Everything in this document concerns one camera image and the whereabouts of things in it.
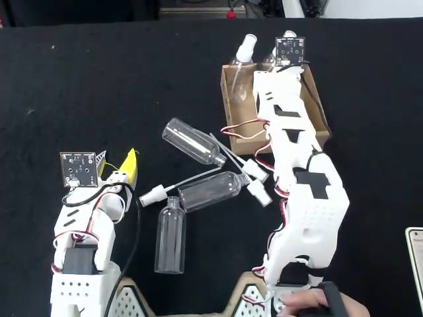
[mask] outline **white robotic arm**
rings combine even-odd
[[[126,183],[134,189],[136,169],[132,149],[119,170],[105,181],[98,178],[98,188],[77,187],[64,197],[54,228],[52,317],[104,316],[121,273],[110,261],[114,224],[122,220],[132,199],[127,187],[122,190],[123,186],[111,184]]]
[[[299,256],[307,257],[310,271],[328,267],[349,206],[342,180],[321,151],[300,98],[302,72],[291,67],[279,73],[254,73],[258,118],[267,121],[266,136],[275,160],[274,181],[288,198],[282,204],[285,223],[272,233],[260,272],[269,289]],[[310,274],[309,285],[321,281],[322,274],[317,275]]]

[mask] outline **black controller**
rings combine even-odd
[[[348,317],[344,301],[334,283],[322,282],[317,288],[325,292],[329,307],[306,308],[299,311],[298,317]]]

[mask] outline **black background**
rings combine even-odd
[[[373,316],[419,314],[404,230],[423,227],[423,20],[302,19],[0,31],[3,316],[50,312],[53,228],[65,193],[58,153],[107,149],[119,164],[139,149],[139,195],[207,169],[163,141],[163,127],[177,116],[217,133],[225,125],[221,65],[247,32],[258,37],[260,61],[286,29],[306,37],[334,133],[325,149],[351,201],[327,277]],[[261,264],[267,234],[280,223],[276,204],[263,209],[242,192],[189,215],[179,276],[153,272],[162,206],[143,210],[129,276],[158,314],[222,311],[241,272]],[[134,220],[132,211],[116,227],[120,265]]]

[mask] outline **clear plastic bottle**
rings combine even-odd
[[[219,153],[216,142],[178,118],[169,121],[162,138],[202,164],[225,164],[226,157]]]
[[[285,31],[284,38],[296,38],[297,34],[290,30]],[[272,71],[276,64],[276,48],[272,50],[272,52],[266,56],[266,58],[262,62],[262,71]]]
[[[237,66],[232,77],[229,79],[229,99],[233,104],[240,103],[247,99],[247,89],[252,81],[252,53],[257,42],[254,34],[247,34],[244,42],[239,46],[237,55],[232,59],[232,66]]]
[[[184,273],[186,214],[179,207],[179,197],[170,196],[159,214],[154,271],[164,274]]]
[[[178,189],[182,206],[187,213],[219,201],[235,197],[249,181],[245,175],[222,172]]]

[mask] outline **cardboard tray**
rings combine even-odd
[[[242,122],[246,122],[251,119],[257,118],[257,109],[254,102],[254,97],[252,95],[252,85],[247,89],[247,99],[241,104],[234,104],[231,105],[229,102],[229,93],[228,93],[228,78],[231,77],[231,74],[234,72],[233,66],[224,65],[222,67],[221,73],[221,80],[220,80],[220,87],[223,97],[223,104],[225,105],[225,113],[226,113],[226,121],[227,125],[234,125]],[[254,70],[256,66],[251,66],[250,71],[248,72],[249,75],[254,75]],[[319,97],[319,93],[316,89],[316,84],[311,74],[311,70],[309,67],[306,67],[303,73],[304,81],[307,83],[307,86],[310,89],[310,93],[317,99],[319,105],[313,100],[313,97],[307,90],[307,87],[301,82],[301,94],[300,97],[304,101],[305,109],[311,123],[316,129],[316,139],[319,142],[320,146],[323,148],[326,140],[330,136],[330,129],[326,123],[325,113],[323,111],[323,107],[321,106],[321,100]],[[263,129],[263,123],[254,122],[246,125],[242,125],[241,127],[237,127],[234,129],[235,133],[250,136],[258,133],[260,130]],[[231,141],[231,149],[234,153],[238,155],[247,155],[253,154],[256,149],[263,146],[267,140],[265,138],[264,133],[258,135],[254,139],[239,139],[236,137],[229,137]],[[268,147],[263,153],[271,152],[271,148]]]

